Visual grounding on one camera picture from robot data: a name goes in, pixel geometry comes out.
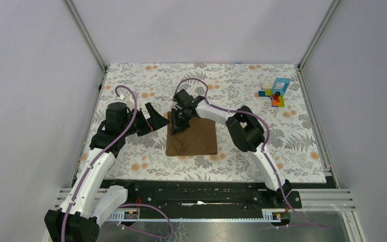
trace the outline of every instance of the blue toy block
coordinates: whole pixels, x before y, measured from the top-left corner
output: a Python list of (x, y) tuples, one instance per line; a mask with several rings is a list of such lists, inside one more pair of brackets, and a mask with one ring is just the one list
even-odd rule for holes
[[(283, 83), (284, 84), (283, 88), (277, 89), (276, 87), (278, 83)], [(277, 77), (275, 79), (274, 85), (272, 86), (272, 94), (275, 94), (276, 92), (280, 92), (281, 95), (284, 95), (284, 93), (287, 91), (288, 85), (290, 85), (290, 79)]]

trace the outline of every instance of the gray wall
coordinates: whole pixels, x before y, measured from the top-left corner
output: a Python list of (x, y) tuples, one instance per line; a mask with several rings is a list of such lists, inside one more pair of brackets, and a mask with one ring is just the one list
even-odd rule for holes
[(367, 240), (387, 241), (387, 1), (342, 1), (304, 72)]
[(0, 1), (0, 241), (41, 241), (101, 72), (62, 1)]
[(74, 2), (107, 63), (292, 64), (332, 0)]

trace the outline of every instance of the brown cloth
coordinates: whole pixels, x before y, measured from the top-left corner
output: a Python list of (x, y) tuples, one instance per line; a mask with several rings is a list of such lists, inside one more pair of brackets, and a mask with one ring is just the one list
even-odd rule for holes
[(206, 118), (193, 117), (190, 119), (190, 128), (182, 133), (171, 135), (172, 118), (168, 112), (167, 125), (167, 156), (181, 155), (216, 155), (217, 136), (216, 123)]

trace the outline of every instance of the floral pattern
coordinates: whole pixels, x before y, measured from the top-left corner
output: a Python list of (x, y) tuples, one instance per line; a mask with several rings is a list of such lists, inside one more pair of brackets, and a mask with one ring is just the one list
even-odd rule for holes
[[(139, 102), (151, 102), (166, 117), (166, 112), (174, 106), (171, 98), (177, 84), (188, 77), (205, 80), (209, 87), (208, 98), (214, 103), (232, 109), (247, 105), (268, 122), (271, 129), (269, 151), (283, 178), (295, 183), (325, 182), (294, 65), (112, 64), (80, 158), (79, 171), (85, 164), (88, 144), (105, 119), (107, 105), (120, 101), (114, 92), (117, 85), (130, 87), (138, 95)], [(266, 79), (276, 77), (291, 80), (284, 95), (284, 108), (271, 107), (268, 98), (257, 94)], [(205, 92), (204, 86), (195, 81), (183, 83), (180, 88), (194, 96)], [(122, 88), (119, 92), (128, 95)], [(226, 127), (216, 124), (216, 132), (218, 154), (210, 156), (166, 156), (166, 128), (140, 138), (131, 135), (105, 178), (260, 181), (259, 170), (246, 153), (234, 146)]]

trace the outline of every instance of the white wall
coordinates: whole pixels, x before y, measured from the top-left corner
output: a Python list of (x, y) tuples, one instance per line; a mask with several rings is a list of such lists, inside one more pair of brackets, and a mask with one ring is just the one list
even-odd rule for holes
[(332, 0), (74, 2), (108, 64), (292, 64)]
[(41, 241), (101, 71), (63, 1), (0, 1), (0, 241)]
[(342, 1), (304, 72), (367, 241), (387, 241), (387, 1)]

